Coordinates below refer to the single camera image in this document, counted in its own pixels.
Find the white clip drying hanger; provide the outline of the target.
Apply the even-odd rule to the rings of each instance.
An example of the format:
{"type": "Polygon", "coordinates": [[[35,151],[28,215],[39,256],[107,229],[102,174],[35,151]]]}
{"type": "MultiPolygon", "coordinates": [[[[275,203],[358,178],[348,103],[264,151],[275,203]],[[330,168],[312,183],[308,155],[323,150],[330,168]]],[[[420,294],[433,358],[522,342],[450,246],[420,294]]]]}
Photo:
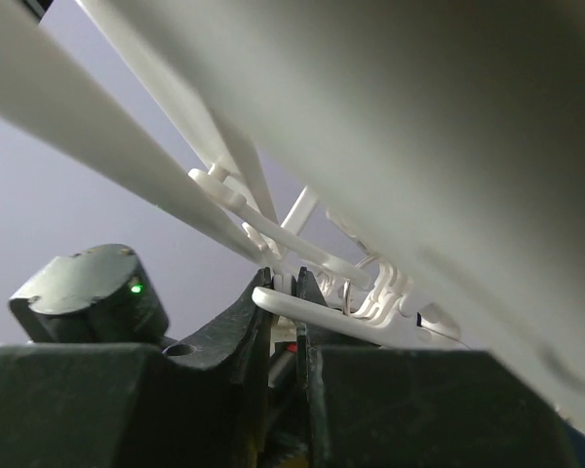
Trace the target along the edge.
{"type": "Polygon", "coordinates": [[[585,1],[86,1],[585,433],[585,1]]]}

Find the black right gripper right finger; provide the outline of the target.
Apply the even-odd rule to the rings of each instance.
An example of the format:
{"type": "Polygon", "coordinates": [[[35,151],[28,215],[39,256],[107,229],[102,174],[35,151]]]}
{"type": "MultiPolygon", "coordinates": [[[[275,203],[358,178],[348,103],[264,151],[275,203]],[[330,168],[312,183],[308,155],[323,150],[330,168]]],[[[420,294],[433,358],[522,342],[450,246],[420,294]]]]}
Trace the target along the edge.
{"type": "Polygon", "coordinates": [[[478,351],[297,330],[314,467],[575,467],[560,418],[478,351]]]}

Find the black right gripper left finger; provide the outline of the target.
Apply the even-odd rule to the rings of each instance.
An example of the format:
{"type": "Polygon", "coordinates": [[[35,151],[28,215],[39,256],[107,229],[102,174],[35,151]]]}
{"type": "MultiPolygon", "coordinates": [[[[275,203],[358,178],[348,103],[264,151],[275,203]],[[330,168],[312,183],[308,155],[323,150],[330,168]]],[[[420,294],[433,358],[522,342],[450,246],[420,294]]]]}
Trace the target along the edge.
{"type": "Polygon", "coordinates": [[[0,345],[0,467],[254,467],[271,322],[244,291],[180,341],[0,345]]]}

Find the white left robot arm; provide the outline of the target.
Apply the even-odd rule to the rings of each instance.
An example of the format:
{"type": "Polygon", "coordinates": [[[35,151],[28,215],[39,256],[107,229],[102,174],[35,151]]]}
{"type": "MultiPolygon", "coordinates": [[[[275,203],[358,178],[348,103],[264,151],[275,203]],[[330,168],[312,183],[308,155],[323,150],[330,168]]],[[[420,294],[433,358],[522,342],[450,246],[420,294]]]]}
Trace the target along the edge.
{"type": "Polygon", "coordinates": [[[169,317],[140,257],[122,244],[57,256],[9,299],[35,343],[148,343],[165,339],[169,317]]]}

